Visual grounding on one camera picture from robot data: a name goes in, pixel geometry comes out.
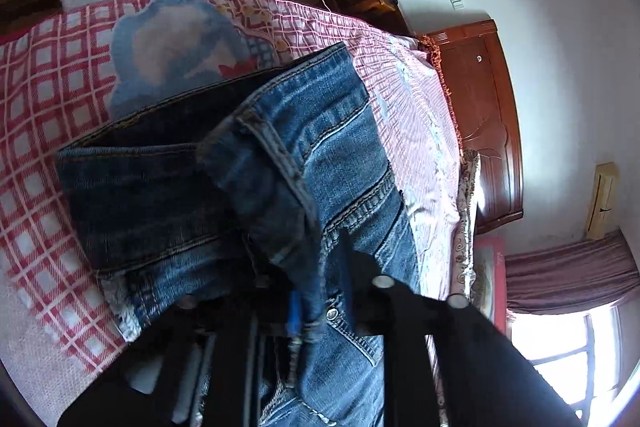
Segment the blue denim jeans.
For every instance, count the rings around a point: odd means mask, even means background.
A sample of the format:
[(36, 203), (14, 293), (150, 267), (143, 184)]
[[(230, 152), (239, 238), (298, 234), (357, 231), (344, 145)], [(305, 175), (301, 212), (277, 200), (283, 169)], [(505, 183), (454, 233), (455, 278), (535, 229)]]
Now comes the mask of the blue denim jeans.
[(382, 424), (383, 341), (347, 322), (341, 250), (410, 287), (418, 258), (343, 43), (142, 109), (64, 147), (55, 169), (122, 337), (281, 269), (302, 330), (269, 352), (262, 425)]

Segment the floral patterned quilt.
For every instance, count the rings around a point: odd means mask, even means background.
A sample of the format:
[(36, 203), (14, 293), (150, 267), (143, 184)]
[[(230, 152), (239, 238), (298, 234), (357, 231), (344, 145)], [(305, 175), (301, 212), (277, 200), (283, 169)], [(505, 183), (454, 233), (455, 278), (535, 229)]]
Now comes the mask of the floral patterned quilt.
[(464, 150), (460, 165), (457, 210), (459, 222), (451, 249), (450, 293), (471, 296), (475, 281), (474, 235), (480, 187), (480, 154)]

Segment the purple window curtain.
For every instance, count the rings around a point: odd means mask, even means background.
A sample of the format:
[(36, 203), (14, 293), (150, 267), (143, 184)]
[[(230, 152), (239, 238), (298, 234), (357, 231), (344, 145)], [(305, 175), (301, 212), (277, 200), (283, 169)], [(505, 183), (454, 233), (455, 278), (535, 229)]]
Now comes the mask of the purple window curtain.
[(639, 270), (623, 233), (507, 255), (506, 307), (567, 314), (618, 303), (639, 291)]

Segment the dark wooden headboard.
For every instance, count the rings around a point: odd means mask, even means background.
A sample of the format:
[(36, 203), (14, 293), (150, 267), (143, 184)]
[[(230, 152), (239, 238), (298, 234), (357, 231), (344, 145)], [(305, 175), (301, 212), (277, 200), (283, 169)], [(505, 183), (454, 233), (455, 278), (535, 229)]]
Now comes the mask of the dark wooden headboard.
[(480, 155), (484, 204), (476, 231), (488, 233), (524, 216), (518, 111), (508, 64), (493, 20), (432, 32), (461, 145)]

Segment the beige air conditioner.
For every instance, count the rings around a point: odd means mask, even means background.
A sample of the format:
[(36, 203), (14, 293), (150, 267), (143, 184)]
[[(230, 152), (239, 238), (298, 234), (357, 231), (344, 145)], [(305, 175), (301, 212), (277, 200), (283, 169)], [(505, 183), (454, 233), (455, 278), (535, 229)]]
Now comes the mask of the beige air conditioner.
[(615, 205), (620, 168), (615, 162), (597, 165), (594, 170), (593, 190), (586, 220), (587, 239), (603, 239), (608, 219)]

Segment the white mattress cover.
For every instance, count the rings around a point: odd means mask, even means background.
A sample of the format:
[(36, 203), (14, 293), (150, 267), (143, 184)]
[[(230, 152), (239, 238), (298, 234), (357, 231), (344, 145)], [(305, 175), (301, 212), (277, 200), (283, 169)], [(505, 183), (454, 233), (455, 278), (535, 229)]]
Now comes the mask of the white mattress cover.
[(56, 152), (108, 121), (112, 30), (134, 0), (61, 0), (1, 41), (1, 361), (47, 425), (122, 351)]

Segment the pink plaid bed sheet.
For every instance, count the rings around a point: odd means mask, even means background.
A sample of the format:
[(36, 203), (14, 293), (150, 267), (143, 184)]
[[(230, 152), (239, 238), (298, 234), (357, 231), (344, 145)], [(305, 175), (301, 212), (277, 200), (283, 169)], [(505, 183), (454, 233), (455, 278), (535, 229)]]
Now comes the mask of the pink plaid bed sheet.
[(344, 42), (404, 193), (424, 295), (450, 288), (460, 146), (435, 62), (410, 38), (285, 0), (110, 0), (1, 41), (1, 265), (81, 369), (122, 350), (73, 231), (54, 155), (144, 100)]

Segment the window with dark frame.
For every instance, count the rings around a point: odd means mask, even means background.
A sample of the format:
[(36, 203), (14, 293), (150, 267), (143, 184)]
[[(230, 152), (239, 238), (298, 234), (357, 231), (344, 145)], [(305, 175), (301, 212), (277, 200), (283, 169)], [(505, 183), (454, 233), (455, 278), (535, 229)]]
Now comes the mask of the window with dark frame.
[(509, 338), (585, 426), (612, 426), (639, 389), (639, 296), (569, 314), (508, 312)]

